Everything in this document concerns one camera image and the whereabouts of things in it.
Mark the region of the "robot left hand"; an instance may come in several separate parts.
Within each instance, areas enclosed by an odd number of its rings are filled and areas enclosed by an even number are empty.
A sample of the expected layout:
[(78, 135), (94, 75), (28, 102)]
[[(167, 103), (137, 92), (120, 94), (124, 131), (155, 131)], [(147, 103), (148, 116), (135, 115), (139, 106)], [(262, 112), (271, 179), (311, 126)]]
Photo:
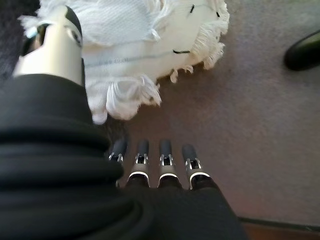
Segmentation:
[(0, 237), (3, 240), (245, 240), (247, 234), (194, 147), (182, 147), (184, 189), (169, 140), (149, 185), (149, 143), (125, 187), (127, 143), (95, 127), (85, 91), (82, 30), (60, 6), (28, 37), (0, 91)]

